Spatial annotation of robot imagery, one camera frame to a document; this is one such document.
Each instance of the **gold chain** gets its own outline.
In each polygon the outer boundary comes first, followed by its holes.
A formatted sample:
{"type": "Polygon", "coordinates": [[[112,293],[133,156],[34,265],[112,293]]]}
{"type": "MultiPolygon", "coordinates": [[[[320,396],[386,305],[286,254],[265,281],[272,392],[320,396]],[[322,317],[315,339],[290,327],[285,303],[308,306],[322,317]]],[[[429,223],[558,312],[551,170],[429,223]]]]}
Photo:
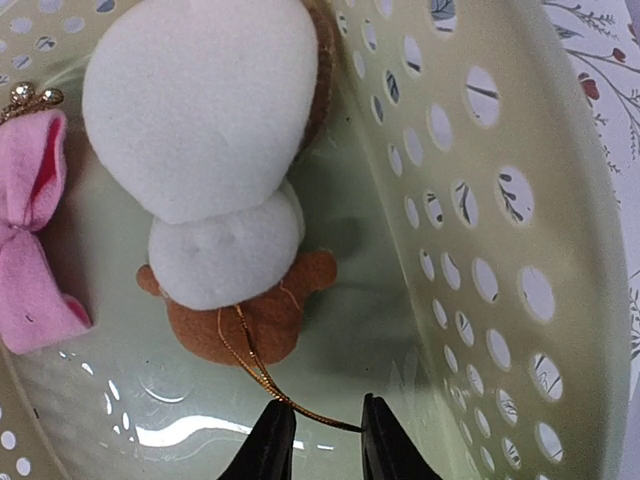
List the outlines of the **gold chain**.
{"type": "Polygon", "coordinates": [[[251,377],[260,384],[262,388],[264,388],[267,392],[269,392],[276,400],[289,405],[296,412],[301,415],[310,418],[316,422],[322,423],[329,427],[338,428],[340,430],[346,430],[348,432],[361,433],[362,429],[355,425],[350,425],[348,423],[341,422],[339,420],[334,420],[332,418],[323,417],[322,415],[318,415],[306,408],[298,405],[293,400],[291,400],[288,396],[286,396],[282,390],[276,385],[276,382],[273,380],[273,377],[267,371],[267,367],[264,362],[260,359],[258,355],[255,345],[253,343],[253,339],[251,338],[251,333],[249,332],[249,326],[247,325],[247,319],[242,311],[242,307],[240,305],[236,305],[235,307],[236,314],[240,319],[240,323],[242,325],[242,330],[244,331],[244,336],[247,340],[247,344],[249,345],[249,356],[253,360],[255,364],[255,368],[258,369],[259,373],[255,371],[254,368],[251,367],[247,362],[243,360],[243,358],[233,349],[231,344],[227,341],[224,334],[222,333],[222,309],[218,310],[218,336],[220,340],[222,340],[223,345],[229,353],[233,355],[236,361],[240,364],[240,366],[249,374],[251,377]]]}

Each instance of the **white plush body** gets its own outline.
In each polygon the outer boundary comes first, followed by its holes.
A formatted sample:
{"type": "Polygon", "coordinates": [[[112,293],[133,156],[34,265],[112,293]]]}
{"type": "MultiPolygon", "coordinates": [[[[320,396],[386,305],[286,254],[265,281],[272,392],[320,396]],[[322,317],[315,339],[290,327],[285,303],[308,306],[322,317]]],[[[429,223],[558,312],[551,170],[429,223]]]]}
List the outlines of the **white plush body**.
{"type": "Polygon", "coordinates": [[[156,219],[149,264],[166,294],[193,310],[253,298],[276,285],[299,242],[293,205],[281,192],[258,207],[182,225],[156,219]]]}
{"type": "Polygon", "coordinates": [[[164,223],[260,205],[298,151],[317,48],[301,0],[144,0],[110,27],[89,63],[91,143],[164,223]]]}

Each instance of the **pink fabric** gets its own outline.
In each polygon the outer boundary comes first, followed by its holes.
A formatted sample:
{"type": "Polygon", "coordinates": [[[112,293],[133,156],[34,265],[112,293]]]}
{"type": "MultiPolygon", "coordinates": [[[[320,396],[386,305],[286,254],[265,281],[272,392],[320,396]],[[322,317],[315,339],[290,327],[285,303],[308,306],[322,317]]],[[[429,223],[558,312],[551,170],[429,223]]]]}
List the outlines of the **pink fabric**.
{"type": "Polygon", "coordinates": [[[91,323],[60,292],[38,239],[64,190],[62,112],[19,117],[0,126],[0,335],[24,354],[75,337],[91,323]]]}

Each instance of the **red flower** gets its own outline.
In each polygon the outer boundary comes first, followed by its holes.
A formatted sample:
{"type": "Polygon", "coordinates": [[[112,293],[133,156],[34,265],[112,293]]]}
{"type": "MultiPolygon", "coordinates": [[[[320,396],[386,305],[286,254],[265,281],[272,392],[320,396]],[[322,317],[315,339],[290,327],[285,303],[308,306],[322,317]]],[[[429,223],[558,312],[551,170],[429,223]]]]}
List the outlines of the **red flower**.
{"type": "Polygon", "coordinates": [[[591,100],[598,100],[600,98],[600,90],[598,90],[598,85],[593,78],[589,77],[588,73],[581,73],[578,76],[578,80],[580,81],[582,90],[584,90],[584,94],[587,96],[589,105],[591,105],[591,100]]]}
{"type": "Polygon", "coordinates": [[[625,58],[627,58],[627,56],[625,55],[625,53],[620,50],[619,48],[614,48],[613,49],[613,53],[612,55],[615,57],[616,60],[618,60],[620,63],[624,63],[625,58]]]}
{"type": "Polygon", "coordinates": [[[629,33],[631,33],[631,38],[633,39],[633,41],[638,43],[638,37],[636,37],[636,30],[635,28],[633,28],[633,24],[630,23],[629,25],[627,25],[627,27],[629,28],[629,33]]]}

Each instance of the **gold bead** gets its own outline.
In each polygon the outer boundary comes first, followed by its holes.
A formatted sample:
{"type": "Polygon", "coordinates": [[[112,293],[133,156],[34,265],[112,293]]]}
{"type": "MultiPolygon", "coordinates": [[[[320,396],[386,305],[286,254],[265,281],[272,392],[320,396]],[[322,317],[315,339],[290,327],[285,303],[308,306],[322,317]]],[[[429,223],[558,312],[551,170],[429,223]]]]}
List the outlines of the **gold bead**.
{"type": "Polygon", "coordinates": [[[46,105],[60,105],[64,101],[64,95],[57,88],[48,88],[40,95],[41,101],[46,105]]]}
{"type": "Polygon", "coordinates": [[[11,89],[11,103],[26,105],[36,96],[36,87],[29,82],[18,83],[11,89]]]}

